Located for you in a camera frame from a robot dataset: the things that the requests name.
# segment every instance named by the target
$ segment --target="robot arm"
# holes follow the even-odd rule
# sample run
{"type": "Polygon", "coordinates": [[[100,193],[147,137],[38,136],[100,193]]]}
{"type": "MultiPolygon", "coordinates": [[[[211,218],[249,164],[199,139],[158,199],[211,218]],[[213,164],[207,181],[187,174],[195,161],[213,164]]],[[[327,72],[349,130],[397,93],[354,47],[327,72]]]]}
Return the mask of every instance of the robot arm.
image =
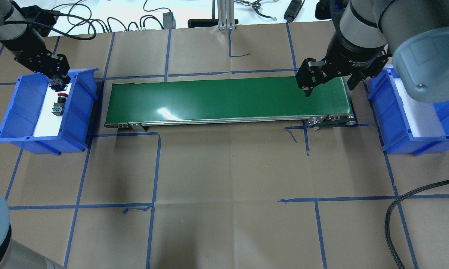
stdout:
{"type": "Polygon", "coordinates": [[[449,100],[449,0],[321,0],[316,17],[332,18],[336,32],[325,58],[304,60],[296,80],[314,87],[351,75],[352,90],[375,77],[394,55],[408,94],[421,102],[449,100]]]}
{"type": "Polygon", "coordinates": [[[61,92],[70,82],[70,67],[65,55],[54,55],[45,47],[44,40],[29,24],[7,24],[26,19],[14,2],[0,0],[0,42],[11,51],[15,60],[33,72],[50,79],[50,86],[61,92]]]}

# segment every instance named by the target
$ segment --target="conveyor belt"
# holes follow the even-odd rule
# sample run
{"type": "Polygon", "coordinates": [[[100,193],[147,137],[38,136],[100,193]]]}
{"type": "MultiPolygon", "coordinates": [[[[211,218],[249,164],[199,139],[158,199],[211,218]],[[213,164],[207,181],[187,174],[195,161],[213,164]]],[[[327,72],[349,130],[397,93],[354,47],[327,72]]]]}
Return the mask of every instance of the conveyor belt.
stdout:
{"type": "Polygon", "coordinates": [[[311,97],[294,77],[197,80],[112,85],[105,127],[231,123],[352,115],[342,78],[311,97]]]}

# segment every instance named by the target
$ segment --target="blue plastic container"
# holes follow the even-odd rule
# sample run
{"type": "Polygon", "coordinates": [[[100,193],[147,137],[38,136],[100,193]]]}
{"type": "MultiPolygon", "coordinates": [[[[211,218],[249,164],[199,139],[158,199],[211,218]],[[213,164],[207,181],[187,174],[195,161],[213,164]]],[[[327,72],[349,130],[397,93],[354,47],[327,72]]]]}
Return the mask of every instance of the blue plastic container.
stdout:
{"type": "Polygon", "coordinates": [[[445,132],[444,136],[414,137],[399,96],[395,78],[400,78],[394,68],[385,68],[371,79],[370,94],[382,130],[385,145],[390,154],[422,155],[449,150],[449,101],[435,103],[435,112],[445,132]]]}
{"type": "Polygon", "coordinates": [[[0,143],[9,142],[32,153],[81,152],[85,143],[93,103],[98,99],[93,73],[98,68],[70,70],[71,88],[57,136],[33,136],[49,79],[35,73],[18,78],[0,126],[0,143]]]}

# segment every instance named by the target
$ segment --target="white background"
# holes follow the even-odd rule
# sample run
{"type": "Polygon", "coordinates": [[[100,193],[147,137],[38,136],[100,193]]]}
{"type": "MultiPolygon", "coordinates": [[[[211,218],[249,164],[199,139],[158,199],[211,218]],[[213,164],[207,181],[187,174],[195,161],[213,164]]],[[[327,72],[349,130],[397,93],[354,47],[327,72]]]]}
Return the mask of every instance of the white background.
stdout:
{"type": "MultiPolygon", "coordinates": [[[[43,9],[51,9],[59,4],[74,3],[77,0],[15,0],[21,7],[38,5],[43,9]]],[[[316,3],[319,0],[305,0],[295,22],[312,22],[317,21],[314,17],[316,3]]],[[[139,22],[140,17],[146,14],[152,14],[162,21],[162,13],[166,10],[158,10],[156,12],[143,11],[143,3],[145,0],[85,0],[81,2],[92,10],[92,19],[101,19],[106,22],[108,17],[115,17],[121,20],[125,26],[130,22],[139,22]]],[[[291,0],[263,0],[261,13],[276,17],[276,22],[271,19],[258,16],[251,7],[245,7],[235,3],[235,19],[240,24],[279,24],[286,22],[284,20],[284,12],[291,0]]],[[[168,7],[175,16],[177,28],[187,28],[189,19],[211,19],[212,0],[148,0],[146,3],[147,10],[153,10],[158,7],[168,7]]],[[[59,7],[63,13],[67,13],[71,6],[59,7]]],[[[77,6],[72,10],[71,14],[88,18],[90,12],[81,6],[77,6]]],[[[71,22],[77,23],[79,20],[71,18],[71,22]]],[[[110,25],[114,32],[124,31],[123,26],[114,20],[110,20],[110,25]]],[[[102,32],[98,23],[94,23],[97,31],[102,32]]],[[[66,17],[60,17],[55,28],[67,32],[72,25],[67,22],[66,17]]],[[[159,29],[158,23],[153,20],[146,21],[147,29],[159,29]]],[[[88,26],[78,26],[73,29],[70,34],[87,34],[88,26]]]]}

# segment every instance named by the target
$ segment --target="green conveyor belt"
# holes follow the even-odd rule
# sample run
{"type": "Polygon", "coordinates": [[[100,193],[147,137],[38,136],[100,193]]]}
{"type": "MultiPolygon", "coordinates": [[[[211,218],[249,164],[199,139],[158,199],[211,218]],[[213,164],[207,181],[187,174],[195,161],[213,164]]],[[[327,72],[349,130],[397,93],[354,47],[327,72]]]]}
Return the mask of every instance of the green conveyor belt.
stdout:
{"type": "Polygon", "coordinates": [[[353,114],[346,85],[335,78],[311,97],[294,77],[112,85],[106,127],[295,120],[353,114]]]}

